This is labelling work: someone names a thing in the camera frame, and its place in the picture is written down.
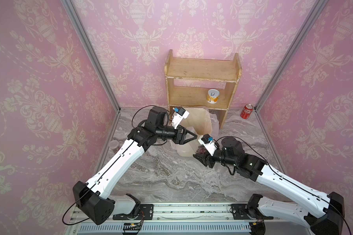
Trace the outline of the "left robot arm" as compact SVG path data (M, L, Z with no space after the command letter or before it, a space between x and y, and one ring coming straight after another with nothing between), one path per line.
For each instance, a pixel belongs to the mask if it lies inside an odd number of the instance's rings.
M106 222L112 215L140 215L141 202L131 194L111 196L115 185L157 140L171 140L184 145L197 139L197 135L180 123L188 118L189 112L175 107L173 115L163 107L151 106L146 120L141 121L128 134L122 147L114 157L86 182L78 181L73 187L74 205L96 225Z

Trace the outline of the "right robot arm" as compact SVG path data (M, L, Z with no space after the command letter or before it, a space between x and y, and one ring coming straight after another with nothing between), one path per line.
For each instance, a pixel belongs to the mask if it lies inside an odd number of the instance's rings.
M239 174L291 199L291 202L282 202L253 194L245 206L250 218L260 221L279 218L302 225L315 235L340 235L343 226L348 225L344 198L340 194L315 190L287 176L263 157L246 153L235 137L224 137L219 144L206 134L198 141L204 149L194 154L194 158L204 166L213 168L220 164L230 175Z

